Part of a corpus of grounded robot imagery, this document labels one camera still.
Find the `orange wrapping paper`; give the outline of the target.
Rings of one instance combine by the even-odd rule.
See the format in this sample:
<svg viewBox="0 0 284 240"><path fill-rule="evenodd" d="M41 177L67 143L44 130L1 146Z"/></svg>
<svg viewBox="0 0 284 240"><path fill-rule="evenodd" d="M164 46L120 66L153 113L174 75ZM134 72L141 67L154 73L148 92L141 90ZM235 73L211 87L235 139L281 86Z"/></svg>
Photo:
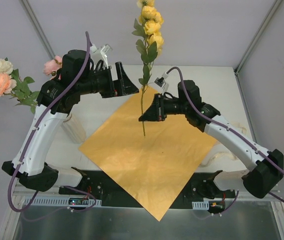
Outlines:
<svg viewBox="0 0 284 240"><path fill-rule="evenodd" d="M139 122L154 94L131 96L79 150L160 221L216 141L183 115Z"/></svg>

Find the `pink rose stem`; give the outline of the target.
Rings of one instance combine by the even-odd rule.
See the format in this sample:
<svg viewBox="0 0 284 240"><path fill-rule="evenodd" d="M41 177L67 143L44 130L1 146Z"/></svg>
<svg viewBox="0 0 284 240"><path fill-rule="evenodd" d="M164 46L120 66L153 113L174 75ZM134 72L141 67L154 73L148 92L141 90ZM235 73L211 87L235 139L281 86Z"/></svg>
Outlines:
<svg viewBox="0 0 284 240"><path fill-rule="evenodd" d="M47 61L44 64L43 73L46 76L51 76L50 79L53 79L57 76L57 71L62 68L62 57L55 56L54 59Z"/></svg>

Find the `cream printed ribbon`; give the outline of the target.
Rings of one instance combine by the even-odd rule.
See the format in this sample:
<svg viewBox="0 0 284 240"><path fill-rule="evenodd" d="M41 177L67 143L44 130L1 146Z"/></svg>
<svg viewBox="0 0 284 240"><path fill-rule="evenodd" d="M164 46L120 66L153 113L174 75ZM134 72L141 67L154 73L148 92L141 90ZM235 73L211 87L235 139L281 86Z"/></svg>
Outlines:
<svg viewBox="0 0 284 240"><path fill-rule="evenodd" d="M200 168L206 168L220 159L237 161L238 157L219 141L216 141L211 150L200 163Z"/></svg>

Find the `peach and yellow flower stem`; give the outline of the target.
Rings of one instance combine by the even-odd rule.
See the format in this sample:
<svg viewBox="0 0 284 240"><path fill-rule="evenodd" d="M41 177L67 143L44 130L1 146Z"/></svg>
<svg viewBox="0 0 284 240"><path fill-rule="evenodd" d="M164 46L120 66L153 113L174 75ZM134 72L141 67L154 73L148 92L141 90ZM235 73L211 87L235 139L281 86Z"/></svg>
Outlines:
<svg viewBox="0 0 284 240"><path fill-rule="evenodd" d="M32 83L34 79L29 76L21 78L17 68L13 68L11 74L0 73L0 97L10 96L17 100L18 106L28 106L34 114L39 92L30 90Z"/></svg>

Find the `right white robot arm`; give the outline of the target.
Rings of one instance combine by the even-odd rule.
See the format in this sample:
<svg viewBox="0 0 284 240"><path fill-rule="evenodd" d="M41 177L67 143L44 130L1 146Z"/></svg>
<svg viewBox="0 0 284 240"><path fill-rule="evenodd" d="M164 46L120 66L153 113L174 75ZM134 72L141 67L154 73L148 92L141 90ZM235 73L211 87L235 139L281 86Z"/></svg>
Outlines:
<svg viewBox="0 0 284 240"><path fill-rule="evenodd" d="M268 150L234 129L212 105L202 101L199 87L192 80L178 83L178 96L156 93L150 107L139 117L140 122L161 122L168 115L184 115L188 123L208 134L247 168L239 178L235 172L219 170L207 184L207 193L220 196L224 190L244 187L251 195L264 198L284 177L284 155L278 149Z"/></svg>

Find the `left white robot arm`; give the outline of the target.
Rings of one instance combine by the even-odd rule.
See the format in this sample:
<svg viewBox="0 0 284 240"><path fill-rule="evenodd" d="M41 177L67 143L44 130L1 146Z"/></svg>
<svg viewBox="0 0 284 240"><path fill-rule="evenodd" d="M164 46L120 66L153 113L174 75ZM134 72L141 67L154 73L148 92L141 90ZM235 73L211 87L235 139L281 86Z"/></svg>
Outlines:
<svg viewBox="0 0 284 240"><path fill-rule="evenodd" d="M53 186L70 186L78 195L86 192L88 183L81 170L57 168L45 160L57 130L82 95L99 93L105 99L139 92L120 61L115 63L117 80L105 64L92 60L84 50L71 50L63 56L56 77L41 87L31 128L16 157L2 164L4 172L39 192Z"/></svg>

